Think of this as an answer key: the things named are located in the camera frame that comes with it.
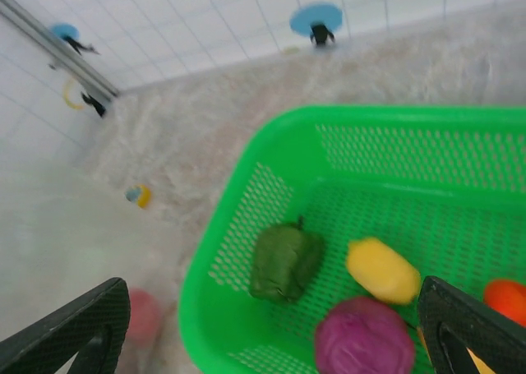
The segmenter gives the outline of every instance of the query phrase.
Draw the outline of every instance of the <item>toy vegetable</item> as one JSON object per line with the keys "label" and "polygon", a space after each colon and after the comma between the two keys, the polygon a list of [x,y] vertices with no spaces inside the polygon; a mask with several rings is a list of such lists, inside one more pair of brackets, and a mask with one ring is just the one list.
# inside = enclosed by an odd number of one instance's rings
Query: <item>toy vegetable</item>
{"label": "toy vegetable", "polygon": [[512,321],[526,326],[526,285],[496,279],[484,289],[484,302]]}
{"label": "toy vegetable", "polygon": [[415,359],[402,317],[363,296],[330,310],[316,328],[315,348],[320,374],[408,374]]}
{"label": "toy vegetable", "polygon": [[420,291],[420,273],[378,238],[349,244],[347,270],[382,302],[409,304]]}
{"label": "toy vegetable", "polygon": [[321,264],[323,238],[302,229],[302,217],[264,230],[256,241],[250,294],[274,302],[294,302]]}

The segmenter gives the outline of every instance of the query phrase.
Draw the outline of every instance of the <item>green plastic basket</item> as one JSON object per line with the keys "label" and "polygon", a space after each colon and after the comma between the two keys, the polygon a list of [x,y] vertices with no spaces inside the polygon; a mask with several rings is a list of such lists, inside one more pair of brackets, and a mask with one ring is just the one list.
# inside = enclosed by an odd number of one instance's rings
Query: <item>green plastic basket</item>
{"label": "green plastic basket", "polygon": [[[179,323],[206,374],[317,373],[316,324],[367,294],[345,269],[349,240],[376,236],[422,277],[476,298],[526,280],[526,109],[311,106],[276,118],[245,150],[183,285]],[[248,293],[265,227],[305,217],[327,241],[299,302]],[[416,303],[395,307],[418,324]],[[413,372],[431,365],[413,330]]]}

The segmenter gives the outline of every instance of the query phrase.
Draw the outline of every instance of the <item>white tiled wall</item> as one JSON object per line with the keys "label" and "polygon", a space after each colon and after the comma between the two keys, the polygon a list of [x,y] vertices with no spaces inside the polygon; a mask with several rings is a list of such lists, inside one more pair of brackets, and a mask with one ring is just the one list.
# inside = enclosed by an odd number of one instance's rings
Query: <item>white tiled wall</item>
{"label": "white tiled wall", "polygon": [[509,0],[18,0],[43,23],[76,25],[101,55],[85,57],[126,89],[308,47],[288,21],[300,6],[344,12],[337,40]]}
{"label": "white tiled wall", "polygon": [[[69,76],[51,70],[49,62],[43,51],[0,18],[0,140],[77,165],[101,119],[91,108],[66,105],[62,88]],[[71,100],[79,102],[80,87],[72,87]]]}

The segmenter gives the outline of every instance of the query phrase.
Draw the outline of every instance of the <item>metal rail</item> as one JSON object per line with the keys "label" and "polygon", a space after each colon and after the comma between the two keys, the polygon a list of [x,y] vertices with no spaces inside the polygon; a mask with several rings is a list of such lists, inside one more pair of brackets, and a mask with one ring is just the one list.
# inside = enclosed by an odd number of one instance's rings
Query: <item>metal rail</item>
{"label": "metal rail", "polygon": [[0,16],[40,46],[61,68],[70,72],[102,104],[118,96],[118,89],[77,53],[37,21],[16,0],[0,0]]}

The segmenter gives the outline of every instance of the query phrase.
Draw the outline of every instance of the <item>orange fruit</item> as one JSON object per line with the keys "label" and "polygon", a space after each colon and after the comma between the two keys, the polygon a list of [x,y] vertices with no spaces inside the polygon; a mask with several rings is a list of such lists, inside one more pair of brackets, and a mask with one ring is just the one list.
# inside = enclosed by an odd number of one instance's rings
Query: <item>orange fruit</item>
{"label": "orange fruit", "polygon": [[495,279],[484,289],[484,302],[495,311],[526,327],[526,286]]}

